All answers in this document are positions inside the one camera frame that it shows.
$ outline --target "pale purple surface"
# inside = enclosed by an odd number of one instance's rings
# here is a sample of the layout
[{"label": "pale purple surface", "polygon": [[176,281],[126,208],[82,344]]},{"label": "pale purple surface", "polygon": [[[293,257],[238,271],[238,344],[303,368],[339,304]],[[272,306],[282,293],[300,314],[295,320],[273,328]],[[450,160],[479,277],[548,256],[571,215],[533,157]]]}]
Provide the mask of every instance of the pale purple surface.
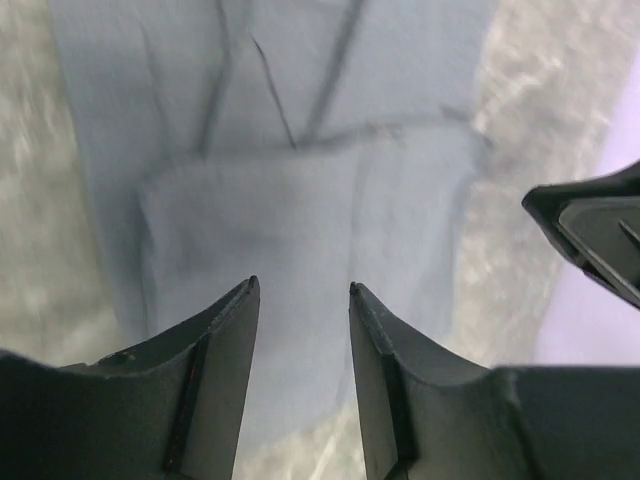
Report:
[{"label": "pale purple surface", "polygon": [[[611,123],[595,175],[640,159],[640,51]],[[540,329],[534,362],[640,364],[640,312],[565,265]]]}]

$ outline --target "table surface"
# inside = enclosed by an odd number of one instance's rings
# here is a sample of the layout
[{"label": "table surface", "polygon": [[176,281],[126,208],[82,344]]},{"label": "table surface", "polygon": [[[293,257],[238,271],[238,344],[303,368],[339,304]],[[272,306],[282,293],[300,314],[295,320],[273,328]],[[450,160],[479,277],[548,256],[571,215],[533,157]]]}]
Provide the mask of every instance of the table surface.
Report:
[{"label": "table surface", "polygon": [[[484,365],[526,362],[559,256],[520,207],[538,183],[598,158],[640,34],[628,0],[502,0],[479,72],[492,141],[472,192],[447,346]],[[46,0],[0,2],[0,344],[91,362],[124,346],[86,207]],[[364,478],[357,413],[240,460],[236,478]]]}]

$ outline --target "black object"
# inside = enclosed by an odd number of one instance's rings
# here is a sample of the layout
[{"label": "black object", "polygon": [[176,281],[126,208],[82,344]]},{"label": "black object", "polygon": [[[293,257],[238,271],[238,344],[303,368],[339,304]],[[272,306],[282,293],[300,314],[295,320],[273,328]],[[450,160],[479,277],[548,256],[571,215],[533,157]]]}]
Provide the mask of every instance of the black object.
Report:
[{"label": "black object", "polygon": [[95,365],[0,352],[0,478],[230,479],[260,289]]},{"label": "black object", "polygon": [[369,480],[640,478],[640,370],[484,369],[351,287]]},{"label": "black object", "polygon": [[640,163],[594,180],[536,187],[522,205],[568,261],[640,308]]}]

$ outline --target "gray fabric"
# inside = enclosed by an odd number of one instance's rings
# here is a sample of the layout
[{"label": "gray fabric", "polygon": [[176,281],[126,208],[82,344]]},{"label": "gray fabric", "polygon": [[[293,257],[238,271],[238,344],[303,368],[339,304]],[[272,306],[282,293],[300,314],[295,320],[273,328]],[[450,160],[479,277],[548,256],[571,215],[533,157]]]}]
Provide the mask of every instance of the gray fabric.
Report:
[{"label": "gray fabric", "polygon": [[[494,7],[493,0],[260,0],[251,32],[299,143],[442,110],[468,114]],[[256,54],[231,74],[214,148],[287,143],[268,82],[247,92],[258,75],[266,73]]]},{"label": "gray fabric", "polygon": [[145,186],[151,333],[261,279],[241,451],[351,398],[350,281],[422,332],[447,331],[461,207],[484,148],[443,120],[298,154],[193,159]]},{"label": "gray fabric", "polygon": [[[248,4],[233,3],[234,28]],[[136,188],[201,142],[231,40],[211,0],[51,0],[51,11],[116,317],[140,341]]]}]

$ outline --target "granite countertop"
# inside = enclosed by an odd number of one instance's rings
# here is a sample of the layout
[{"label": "granite countertop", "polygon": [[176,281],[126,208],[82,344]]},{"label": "granite countertop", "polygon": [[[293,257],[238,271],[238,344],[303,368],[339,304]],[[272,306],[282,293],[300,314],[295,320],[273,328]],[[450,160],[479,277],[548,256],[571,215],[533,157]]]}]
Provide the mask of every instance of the granite countertop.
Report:
[{"label": "granite countertop", "polygon": [[[640,34],[628,0],[502,0],[479,75],[494,146],[471,195],[447,346],[526,362],[560,258],[520,207],[538,183],[588,175]],[[124,340],[86,209],[46,0],[0,1],[0,344],[62,365]],[[240,460],[235,478],[364,478],[354,406]]]}]

